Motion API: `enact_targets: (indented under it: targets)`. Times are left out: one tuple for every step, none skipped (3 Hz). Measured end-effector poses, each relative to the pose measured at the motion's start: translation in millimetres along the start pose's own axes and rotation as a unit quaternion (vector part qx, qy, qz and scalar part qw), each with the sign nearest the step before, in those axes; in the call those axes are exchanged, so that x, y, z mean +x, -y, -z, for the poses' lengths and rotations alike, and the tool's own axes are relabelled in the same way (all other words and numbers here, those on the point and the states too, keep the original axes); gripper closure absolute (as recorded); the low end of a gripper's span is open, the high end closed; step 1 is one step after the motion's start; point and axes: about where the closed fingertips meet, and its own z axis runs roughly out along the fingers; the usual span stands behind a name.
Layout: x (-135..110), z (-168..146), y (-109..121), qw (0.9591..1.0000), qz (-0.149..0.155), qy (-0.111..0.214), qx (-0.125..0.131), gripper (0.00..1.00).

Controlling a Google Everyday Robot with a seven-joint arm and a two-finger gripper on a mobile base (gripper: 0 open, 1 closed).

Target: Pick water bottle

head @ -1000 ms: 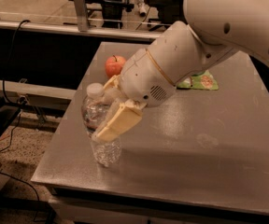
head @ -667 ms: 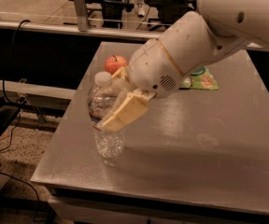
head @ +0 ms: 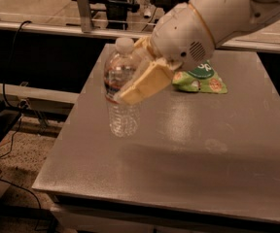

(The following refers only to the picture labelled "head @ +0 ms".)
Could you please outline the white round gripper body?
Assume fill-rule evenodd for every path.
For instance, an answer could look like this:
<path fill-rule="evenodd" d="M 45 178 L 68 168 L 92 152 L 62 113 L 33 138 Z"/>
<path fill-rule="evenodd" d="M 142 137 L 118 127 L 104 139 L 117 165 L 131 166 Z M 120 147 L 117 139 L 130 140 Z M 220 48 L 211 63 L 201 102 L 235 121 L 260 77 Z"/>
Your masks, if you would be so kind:
<path fill-rule="evenodd" d="M 156 56 L 185 64 L 187 68 L 208 60 L 215 49 L 210 30 L 188 3 L 176 5 L 158 21 L 150 43 Z"/>

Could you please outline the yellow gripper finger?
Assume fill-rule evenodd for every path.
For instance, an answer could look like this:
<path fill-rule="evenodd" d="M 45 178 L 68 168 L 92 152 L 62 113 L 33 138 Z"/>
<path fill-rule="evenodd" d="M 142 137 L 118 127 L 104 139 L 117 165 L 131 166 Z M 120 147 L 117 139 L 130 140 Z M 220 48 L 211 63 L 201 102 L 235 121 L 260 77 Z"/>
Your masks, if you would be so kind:
<path fill-rule="evenodd" d="M 159 58 L 145 69 L 136 71 L 132 79 L 114 95 L 119 104 L 135 105 L 157 94 L 172 82 L 175 71 L 183 65 L 180 61 Z"/>
<path fill-rule="evenodd" d="M 139 53 L 145 59 L 154 61 L 160 57 L 158 51 L 154 48 L 151 43 L 151 37 L 141 37 L 134 43 L 134 47 L 137 53 Z"/>

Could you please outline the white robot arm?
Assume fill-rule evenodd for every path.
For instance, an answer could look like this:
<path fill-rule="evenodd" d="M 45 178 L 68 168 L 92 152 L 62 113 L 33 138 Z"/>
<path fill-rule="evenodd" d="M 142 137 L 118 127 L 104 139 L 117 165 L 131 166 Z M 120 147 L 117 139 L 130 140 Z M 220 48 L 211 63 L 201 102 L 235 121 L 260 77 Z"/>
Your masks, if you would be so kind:
<path fill-rule="evenodd" d="M 159 19 L 152 34 L 135 43 L 140 68 L 114 95 L 134 105 L 167 87 L 182 68 L 195 68 L 228 40 L 280 19 L 280 0 L 190 0 Z"/>

